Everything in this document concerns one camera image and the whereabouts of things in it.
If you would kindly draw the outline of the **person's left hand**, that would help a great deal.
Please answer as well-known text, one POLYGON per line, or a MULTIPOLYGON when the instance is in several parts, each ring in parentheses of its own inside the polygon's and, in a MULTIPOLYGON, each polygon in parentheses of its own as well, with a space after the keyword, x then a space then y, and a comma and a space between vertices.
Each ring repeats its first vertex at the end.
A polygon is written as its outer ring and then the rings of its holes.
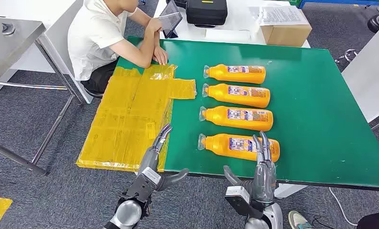
POLYGON ((156 45, 153 53, 153 60, 160 65, 166 65, 168 62, 168 54, 163 48, 156 45))

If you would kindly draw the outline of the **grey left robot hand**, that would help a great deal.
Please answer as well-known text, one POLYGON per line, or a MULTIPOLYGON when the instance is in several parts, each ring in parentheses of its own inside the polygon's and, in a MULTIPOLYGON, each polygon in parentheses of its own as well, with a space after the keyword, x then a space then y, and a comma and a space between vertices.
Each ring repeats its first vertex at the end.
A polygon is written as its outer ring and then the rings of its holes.
POLYGON ((189 174, 188 168, 182 169, 178 174, 170 176, 160 175, 157 172, 160 152, 171 130, 172 127, 170 123, 166 124, 161 129, 153 141, 153 144, 147 148, 139 166, 137 177, 143 174, 145 177, 149 178, 150 181, 155 184, 155 191, 163 191, 182 181, 189 174))

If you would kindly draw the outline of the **person's right hand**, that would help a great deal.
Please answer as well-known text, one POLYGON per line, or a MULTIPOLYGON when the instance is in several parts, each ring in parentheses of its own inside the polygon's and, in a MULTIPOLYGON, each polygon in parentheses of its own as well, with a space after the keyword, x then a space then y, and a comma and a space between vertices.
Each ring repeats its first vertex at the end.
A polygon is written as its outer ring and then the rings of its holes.
POLYGON ((146 26, 145 31, 155 33, 161 31, 162 28, 162 23, 158 18, 151 18, 146 26))

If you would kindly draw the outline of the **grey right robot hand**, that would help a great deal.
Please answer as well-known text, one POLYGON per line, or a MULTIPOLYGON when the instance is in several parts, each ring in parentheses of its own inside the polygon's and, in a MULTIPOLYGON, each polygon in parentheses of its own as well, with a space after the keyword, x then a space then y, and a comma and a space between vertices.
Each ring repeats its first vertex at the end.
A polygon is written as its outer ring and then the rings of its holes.
POLYGON ((231 168, 227 165, 223 166, 224 175, 232 186, 240 186, 248 192, 249 197, 246 202, 249 204, 256 201, 262 204, 271 204, 274 200, 274 191, 276 188, 276 167, 272 160, 269 140, 266 134, 259 132, 261 139, 253 135, 256 143, 256 159, 257 164, 254 172, 253 181, 241 181, 231 168))

